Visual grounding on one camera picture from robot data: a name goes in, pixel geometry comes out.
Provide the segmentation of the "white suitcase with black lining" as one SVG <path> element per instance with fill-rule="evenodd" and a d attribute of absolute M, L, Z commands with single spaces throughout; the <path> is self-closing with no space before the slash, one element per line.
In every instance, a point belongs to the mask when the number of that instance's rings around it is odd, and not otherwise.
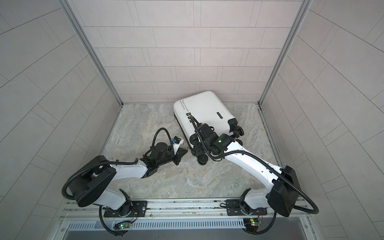
<path fill-rule="evenodd" d="M 244 130 L 238 125 L 237 119 L 211 91 L 176 101 L 174 103 L 174 116 L 182 129 L 192 155 L 194 150 L 190 143 L 190 136 L 195 133 L 192 122 L 207 124 L 214 128 L 213 131 L 218 136 L 227 134 L 232 136 L 235 141 L 244 135 Z M 207 162 L 208 160 L 198 161 L 200 165 L 205 165 Z"/>

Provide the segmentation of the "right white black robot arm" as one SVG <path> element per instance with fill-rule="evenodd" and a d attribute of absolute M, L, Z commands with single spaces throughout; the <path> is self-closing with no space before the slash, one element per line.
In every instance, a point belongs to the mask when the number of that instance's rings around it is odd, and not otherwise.
<path fill-rule="evenodd" d="M 257 208 L 272 208 L 284 217 L 288 217 L 293 209 L 318 214 L 318 206 L 301 190 L 295 170 L 289 166 L 282 169 L 246 150 L 238 139 L 244 135 L 243 129 L 236 119 L 229 123 L 229 130 L 221 135 L 214 127 L 196 119 L 188 120 L 181 128 L 200 165 L 205 165 L 209 159 L 215 162 L 228 160 L 264 185 L 263 189 L 243 192 L 239 199 L 241 210 L 249 215 Z"/>

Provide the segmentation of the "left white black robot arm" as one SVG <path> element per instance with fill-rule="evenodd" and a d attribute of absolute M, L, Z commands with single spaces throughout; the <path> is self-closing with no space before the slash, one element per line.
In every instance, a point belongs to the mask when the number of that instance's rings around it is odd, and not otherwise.
<path fill-rule="evenodd" d="M 160 166 L 170 162 L 179 165 L 181 158 L 188 152 L 181 148 L 183 142 L 182 138 L 175 136 L 170 145 L 157 143 L 134 162 L 113 162 L 99 155 L 68 178 L 62 188 L 62 195 L 68 200 L 75 200 L 81 208 L 97 205 L 117 212 L 120 217 L 126 217 L 133 212 L 131 198 L 122 189 L 118 192 L 109 189 L 109 184 L 127 178 L 148 178 Z"/>

